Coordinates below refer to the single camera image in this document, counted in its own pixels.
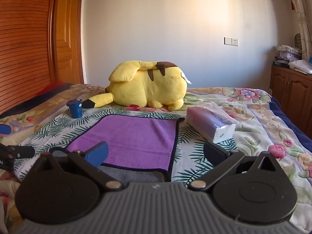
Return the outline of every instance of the pile of items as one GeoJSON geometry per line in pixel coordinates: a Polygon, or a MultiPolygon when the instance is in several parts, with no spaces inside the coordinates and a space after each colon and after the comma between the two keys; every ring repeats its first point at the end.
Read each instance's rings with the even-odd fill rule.
{"type": "Polygon", "coordinates": [[[302,50],[291,46],[277,46],[276,51],[280,53],[280,56],[275,56],[273,65],[278,67],[289,68],[289,63],[300,60],[302,57],[302,50]]]}

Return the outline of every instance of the door frame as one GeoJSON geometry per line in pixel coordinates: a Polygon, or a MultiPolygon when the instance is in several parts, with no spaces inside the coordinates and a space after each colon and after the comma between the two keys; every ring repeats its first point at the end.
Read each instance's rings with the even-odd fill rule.
{"type": "MultiPolygon", "coordinates": [[[[57,68],[57,40],[56,40],[56,24],[57,24],[57,1],[54,0],[53,7],[50,2],[49,12],[49,26],[48,26],[48,46],[49,46],[49,65],[50,77],[54,77],[54,82],[59,80],[58,68],[57,68]]],[[[78,0],[77,8],[77,54],[78,54],[78,67],[80,83],[84,83],[83,69],[82,69],[82,51],[81,51],[81,7],[82,0],[78,0]]]]}

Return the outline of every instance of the curtain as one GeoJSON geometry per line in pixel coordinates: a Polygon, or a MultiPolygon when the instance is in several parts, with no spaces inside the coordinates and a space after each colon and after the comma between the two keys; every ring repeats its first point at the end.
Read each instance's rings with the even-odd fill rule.
{"type": "Polygon", "coordinates": [[[307,24],[305,0],[292,0],[297,16],[299,18],[299,27],[302,45],[302,59],[309,60],[312,56],[311,34],[307,24]]]}

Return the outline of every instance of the plush toy tag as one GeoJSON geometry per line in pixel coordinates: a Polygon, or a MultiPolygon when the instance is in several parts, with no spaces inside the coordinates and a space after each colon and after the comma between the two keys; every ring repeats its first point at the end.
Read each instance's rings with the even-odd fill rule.
{"type": "Polygon", "coordinates": [[[186,78],[186,76],[183,73],[183,71],[181,71],[181,77],[183,77],[187,83],[192,84],[191,81],[186,78]]]}

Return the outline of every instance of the yellow stuffed animal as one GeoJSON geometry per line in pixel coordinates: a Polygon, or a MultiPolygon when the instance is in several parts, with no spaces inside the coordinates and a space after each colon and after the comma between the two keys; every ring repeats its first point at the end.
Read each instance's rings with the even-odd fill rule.
{"type": "Polygon", "coordinates": [[[108,93],[82,102],[83,108],[97,108],[115,101],[119,105],[162,108],[169,111],[183,106],[187,78],[171,62],[126,61],[119,64],[109,77],[108,93]]]}

